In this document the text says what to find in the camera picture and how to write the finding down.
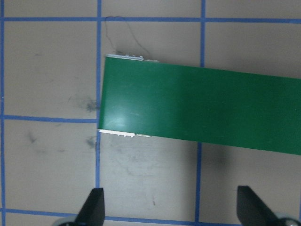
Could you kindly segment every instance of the green board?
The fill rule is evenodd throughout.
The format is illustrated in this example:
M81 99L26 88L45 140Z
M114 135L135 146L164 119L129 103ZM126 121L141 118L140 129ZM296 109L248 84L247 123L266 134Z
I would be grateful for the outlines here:
M301 154L301 80L107 57L99 129Z

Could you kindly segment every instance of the black object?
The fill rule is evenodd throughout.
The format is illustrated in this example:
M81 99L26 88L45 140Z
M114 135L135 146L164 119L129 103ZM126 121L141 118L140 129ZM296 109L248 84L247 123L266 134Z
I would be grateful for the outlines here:
M75 221L63 223L60 226L102 226L104 217L103 188L94 188L75 218Z
M248 186L238 186L237 216L243 226L301 226L290 217L278 218Z

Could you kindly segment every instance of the gray floor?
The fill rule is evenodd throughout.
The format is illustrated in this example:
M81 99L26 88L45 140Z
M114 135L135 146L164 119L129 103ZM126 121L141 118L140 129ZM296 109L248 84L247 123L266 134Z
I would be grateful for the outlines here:
M301 78L299 0L2 6L2 226L51 225L77 213L95 186L105 190L105 226L239 224L237 185L301 217L301 156L214 144L200 150L196 142L96 129L97 82L110 53Z

